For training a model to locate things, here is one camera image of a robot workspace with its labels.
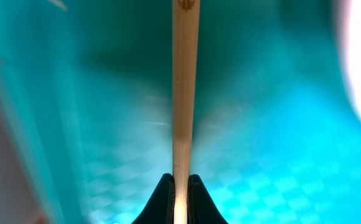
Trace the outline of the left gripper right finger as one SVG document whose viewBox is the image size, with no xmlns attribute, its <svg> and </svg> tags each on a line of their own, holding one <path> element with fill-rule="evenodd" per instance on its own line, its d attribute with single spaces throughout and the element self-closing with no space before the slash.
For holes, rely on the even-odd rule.
<svg viewBox="0 0 361 224">
<path fill-rule="evenodd" d="M 213 202 L 199 175 L 188 179 L 187 189 L 188 224 L 228 224 Z"/>
</svg>

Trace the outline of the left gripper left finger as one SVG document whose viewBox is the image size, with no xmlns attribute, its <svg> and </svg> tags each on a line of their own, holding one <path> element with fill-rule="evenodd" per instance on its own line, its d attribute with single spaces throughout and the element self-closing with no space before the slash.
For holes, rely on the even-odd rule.
<svg viewBox="0 0 361 224">
<path fill-rule="evenodd" d="M 147 204 L 132 224 L 173 224 L 175 183 L 171 174 L 165 173 L 156 185 Z"/>
</svg>

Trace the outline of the wooden chopstick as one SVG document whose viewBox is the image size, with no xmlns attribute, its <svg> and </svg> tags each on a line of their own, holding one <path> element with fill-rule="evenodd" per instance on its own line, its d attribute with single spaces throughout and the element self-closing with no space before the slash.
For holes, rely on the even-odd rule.
<svg viewBox="0 0 361 224">
<path fill-rule="evenodd" d="M 187 223 L 200 0 L 172 2 L 172 174 L 174 224 Z"/>
</svg>

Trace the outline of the teal plastic serving tray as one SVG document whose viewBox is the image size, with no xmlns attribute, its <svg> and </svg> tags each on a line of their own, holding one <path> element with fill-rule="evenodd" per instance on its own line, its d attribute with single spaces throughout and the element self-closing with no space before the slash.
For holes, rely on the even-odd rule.
<svg viewBox="0 0 361 224">
<path fill-rule="evenodd" d="M 361 223 L 336 1 L 202 1 L 191 171 L 229 223 Z M 172 170 L 172 2 L 0 0 L 0 112 L 51 223 Z"/>
</svg>

